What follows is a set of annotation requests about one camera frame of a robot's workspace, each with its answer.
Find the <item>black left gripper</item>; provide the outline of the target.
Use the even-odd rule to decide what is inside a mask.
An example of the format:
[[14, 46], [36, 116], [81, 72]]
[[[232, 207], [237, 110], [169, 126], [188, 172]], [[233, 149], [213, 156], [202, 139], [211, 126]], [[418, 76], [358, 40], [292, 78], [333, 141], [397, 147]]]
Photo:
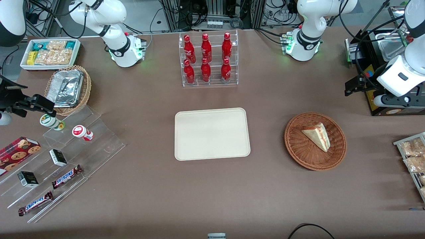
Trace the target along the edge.
[[367, 77], [353, 77], [349, 81], [345, 82], [345, 96], [350, 96], [357, 92], [358, 89], [359, 91], [370, 91], [377, 90], [377, 88], [377, 85]]

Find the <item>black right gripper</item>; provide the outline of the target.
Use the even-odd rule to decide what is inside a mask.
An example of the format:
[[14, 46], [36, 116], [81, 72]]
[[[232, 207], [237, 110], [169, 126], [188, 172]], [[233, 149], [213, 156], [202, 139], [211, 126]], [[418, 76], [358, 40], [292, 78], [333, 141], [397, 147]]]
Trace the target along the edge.
[[[28, 96], [22, 93], [27, 86], [20, 85], [1, 76], [0, 108], [2, 112], [18, 115], [25, 118], [27, 111], [32, 111]], [[55, 103], [40, 94], [33, 95], [33, 105], [45, 114], [55, 114]]]

